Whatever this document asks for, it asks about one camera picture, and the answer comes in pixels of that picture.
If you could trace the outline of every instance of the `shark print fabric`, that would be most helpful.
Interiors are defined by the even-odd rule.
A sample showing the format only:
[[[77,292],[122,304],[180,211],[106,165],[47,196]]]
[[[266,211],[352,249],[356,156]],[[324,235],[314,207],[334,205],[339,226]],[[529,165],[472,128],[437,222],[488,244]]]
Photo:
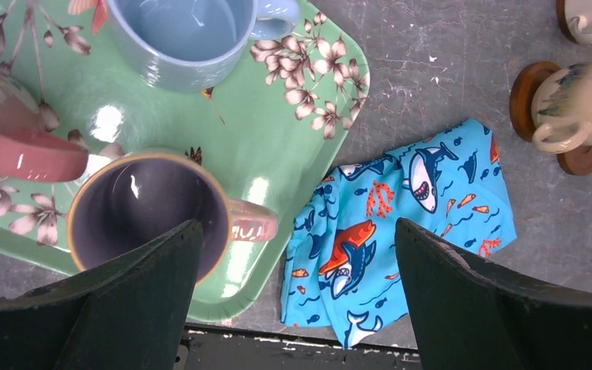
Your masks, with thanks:
[[[470,119],[378,160],[335,168],[294,220],[282,322],[332,326],[350,348],[406,315],[394,246],[400,217],[483,257],[514,241],[491,130]]]

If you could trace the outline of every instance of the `gray concrete floor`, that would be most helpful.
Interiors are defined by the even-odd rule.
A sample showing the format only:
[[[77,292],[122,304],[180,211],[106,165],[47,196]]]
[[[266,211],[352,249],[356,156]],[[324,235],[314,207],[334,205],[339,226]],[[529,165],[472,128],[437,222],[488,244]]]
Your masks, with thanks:
[[[592,291],[592,175],[570,177],[554,156],[512,131],[510,88],[526,65],[592,60],[557,28],[554,0],[312,0],[359,42],[371,66],[371,97],[336,163],[382,155],[475,117],[491,127],[519,239],[494,260],[535,278]],[[280,324],[280,268],[260,299],[222,325],[333,338],[328,328]],[[0,256],[0,296],[62,275]],[[407,317],[365,342],[415,348]]]

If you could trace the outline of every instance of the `pink handle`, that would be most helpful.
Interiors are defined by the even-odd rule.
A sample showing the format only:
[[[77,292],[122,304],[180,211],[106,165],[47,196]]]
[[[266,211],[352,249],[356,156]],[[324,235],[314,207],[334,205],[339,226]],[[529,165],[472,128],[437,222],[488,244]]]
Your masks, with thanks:
[[[0,176],[61,182],[85,172],[89,153],[79,145],[36,129],[0,131]]]
[[[234,241],[269,241],[278,232],[278,216],[268,208],[230,199]]]

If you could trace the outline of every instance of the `blue mug handle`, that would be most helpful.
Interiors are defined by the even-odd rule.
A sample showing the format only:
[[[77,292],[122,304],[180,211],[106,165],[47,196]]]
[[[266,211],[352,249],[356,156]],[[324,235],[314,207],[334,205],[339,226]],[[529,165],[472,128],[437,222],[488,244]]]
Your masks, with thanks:
[[[282,39],[301,21],[301,8],[296,0],[257,0],[255,16],[251,39]]]

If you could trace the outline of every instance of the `blue mug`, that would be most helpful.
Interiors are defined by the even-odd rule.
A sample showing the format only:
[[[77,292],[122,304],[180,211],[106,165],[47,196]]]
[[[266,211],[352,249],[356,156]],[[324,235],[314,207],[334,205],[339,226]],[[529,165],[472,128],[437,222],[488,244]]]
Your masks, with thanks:
[[[248,39],[294,30],[296,0],[107,0],[126,62],[151,86],[182,93],[214,87],[232,72]]]

